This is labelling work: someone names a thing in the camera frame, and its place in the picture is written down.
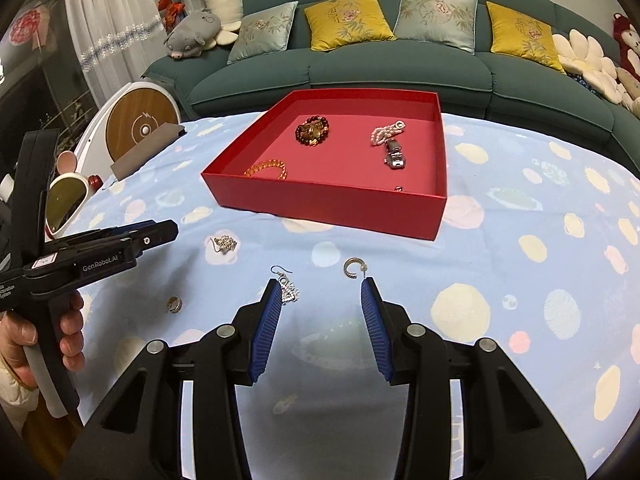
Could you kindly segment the left hand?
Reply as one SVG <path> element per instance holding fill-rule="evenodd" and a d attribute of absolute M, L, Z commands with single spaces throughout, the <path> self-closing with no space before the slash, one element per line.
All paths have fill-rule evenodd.
<path fill-rule="evenodd" d="M 84 300 L 80 292 L 74 290 L 70 294 L 70 310 L 60 317 L 60 351 L 64 366 L 73 373 L 80 372 L 85 366 L 84 318 L 80 310 Z M 21 315 L 10 311 L 1 320 L 1 356 L 9 367 L 9 371 L 26 388 L 35 389 L 37 382 L 28 365 L 24 349 L 38 342 L 35 325 Z"/>

